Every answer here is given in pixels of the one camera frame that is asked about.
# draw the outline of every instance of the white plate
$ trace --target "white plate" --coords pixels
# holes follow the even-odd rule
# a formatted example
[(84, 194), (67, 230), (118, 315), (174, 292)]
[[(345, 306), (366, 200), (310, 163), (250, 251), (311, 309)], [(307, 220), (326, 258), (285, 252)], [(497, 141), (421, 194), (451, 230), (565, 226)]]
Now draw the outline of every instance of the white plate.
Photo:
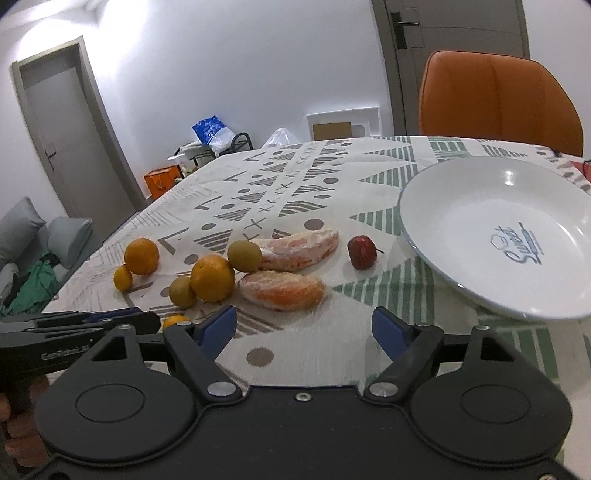
[(519, 319), (591, 315), (591, 197), (522, 160), (457, 158), (400, 196), (404, 235), (476, 302)]

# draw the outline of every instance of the peeled citrus segment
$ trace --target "peeled citrus segment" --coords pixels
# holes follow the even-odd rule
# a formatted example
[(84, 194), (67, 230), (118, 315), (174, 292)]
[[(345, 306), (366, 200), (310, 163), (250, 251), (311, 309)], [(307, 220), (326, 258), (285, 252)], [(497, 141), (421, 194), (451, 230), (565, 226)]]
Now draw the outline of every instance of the peeled citrus segment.
[(329, 228), (285, 238), (254, 238), (251, 242), (261, 248), (260, 269), (297, 272), (332, 255), (339, 245), (339, 233)]
[(273, 271), (250, 273), (241, 279), (238, 286), (248, 301), (286, 312), (317, 306), (326, 291), (319, 278)]

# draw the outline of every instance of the gray door frame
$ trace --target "gray door frame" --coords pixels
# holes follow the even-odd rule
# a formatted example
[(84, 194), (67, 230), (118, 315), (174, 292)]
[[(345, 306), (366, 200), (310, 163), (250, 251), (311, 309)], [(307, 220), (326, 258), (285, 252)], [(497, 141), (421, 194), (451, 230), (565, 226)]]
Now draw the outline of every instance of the gray door frame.
[(43, 169), (47, 173), (47, 177), (53, 185), (53, 188), (56, 191), (57, 196), (62, 202), (62, 205), (64, 206), (68, 215), (75, 215), (76, 210), (70, 204), (69, 195), (66, 193), (66, 186), (63, 184), (61, 178), (55, 174), (53, 167), (51, 166), (51, 162), (47, 158), (45, 149), (43, 148), (43, 143), (41, 142), (41, 138), (39, 136), (37, 120), (33, 114), (31, 106), (29, 105), (21, 74), (21, 69), (23, 67), (32, 63), (36, 63), (45, 57), (55, 56), (60, 53), (64, 53), (65, 51), (74, 52), (76, 58), (76, 68), (80, 75), (82, 91), (84, 92), (84, 96), (90, 109), (92, 119), (96, 125), (96, 129), (99, 133), (100, 140), (105, 148), (105, 151), (107, 152), (117, 178), (121, 182), (125, 193), (129, 197), (131, 205), (133, 205), (137, 212), (140, 212), (147, 206), (148, 202), (146, 201), (146, 198), (139, 188), (129, 164), (127, 163), (125, 154), (119, 145), (119, 141), (115, 135), (115, 130), (113, 129), (111, 121), (107, 115), (107, 111), (100, 96), (95, 76), (92, 73), (90, 59), (88, 57), (88, 52), (86, 51), (86, 45), (84, 43), (83, 37), (78, 37), (75, 40), (71, 40), (58, 45), (57, 47), (42, 51), (41, 53), (33, 55), (27, 59), (15, 61), (11, 65), (14, 88), (17, 93), (18, 101), (21, 105), (25, 123), (27, 124), (29, 134), (31, 135), (31, 140), (35, 145), (35, 150), (37, 150), (37, 155), (41, 161), (41, 165), (43, 165)]
[[(384, 56), (384, 65), (386, 67), (386, 77), (388, 79), (390, 103), (392, 106), (392, 120), (394, 121), (394, 133), (395, 135), (406, 135), (407, 125), (404, 101), (402, 99), (402, 81), (400, 79), (400, 72), (398, 71), (398, 56), (396, 54), (396, 48), (394, 48), (392, 22), (390, 21), (385, 0), (371, 0), (371, 3), (374, 8), (379, 42), (382, 46), (382, 55)], [(515, 5), (517, 6), (519, 27), (522, 32), (523, 51), (525, 58), (529, 59), (530, 41), (527, 34), (527, 23), (525, 22), (525, 11), (522, 0), (515, 0)]]

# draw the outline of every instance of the human hand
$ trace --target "human hand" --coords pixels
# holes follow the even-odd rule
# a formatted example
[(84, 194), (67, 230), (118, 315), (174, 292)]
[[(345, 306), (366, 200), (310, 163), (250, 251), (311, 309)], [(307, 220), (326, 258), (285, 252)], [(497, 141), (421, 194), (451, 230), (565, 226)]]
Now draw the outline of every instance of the human hand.
[(8, 456), (14, 458), (19, 465), (41, 466), (49, 459), (33, 423), (33, 405), (47, 387), (49, 387), (49, 382), (45, 375), (35, 378), (29, 386), (31, 407), (26, 412), (15, 416), (11, 416), (10, 404), (6, 395), (0, 394), (0, 421), (6, 422), (6, 430), (11, 436), (6, 440), (4, 448)]

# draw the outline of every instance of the patterned tablecloth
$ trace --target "patterned tablecloth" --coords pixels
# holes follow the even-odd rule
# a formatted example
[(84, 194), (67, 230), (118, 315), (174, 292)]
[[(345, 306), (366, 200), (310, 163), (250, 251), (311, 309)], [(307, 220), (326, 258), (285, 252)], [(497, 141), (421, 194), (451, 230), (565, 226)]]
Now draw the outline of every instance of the patterned tablecloth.
[[(492, 314), (432, 272), (401, 236), (401, 189), (424, 168), (472, 155), (536, 163), (591, 191), (591, 184), (570, 163), (574, 157), (557, 158), (546, 147), (501, 141), (360, 138), (227, 155), (183, 180), (125, 225), (47, 310), (135, 305), (163, 318), (184, 313), (199, 320), (219, 305), (198, 303), (184, 311), (167, 296), (170, 283), (189, 275), (198, 257), (223, 255), (235, 240), (336, 228), (341, 238), (336, 253), (304, 272), (318, 275), (330, 287), (316, 310), (275, 312), (249, 304), (239, 294), (229, 300), (238, 308), (238, 331), (218, 362), (239, 385), (363, 387), (389, 364), (371, 335), (376, 306), (409, 323), (435, 323), (447, 333), (491, 325), (568, 396), (574, 422), (559, 457), (589, 479), (591, 323), (523, 323)], [(354, 270), (346, 249), (347, 241), (361, 234), (386, 252), (368, 271)], [(133, 289), (122, 295), (113, 288), (113, 271), (123, 263), (126, 245), (139, 236), (157, 243), (161, 264), (153, 275), (136, 277)]]

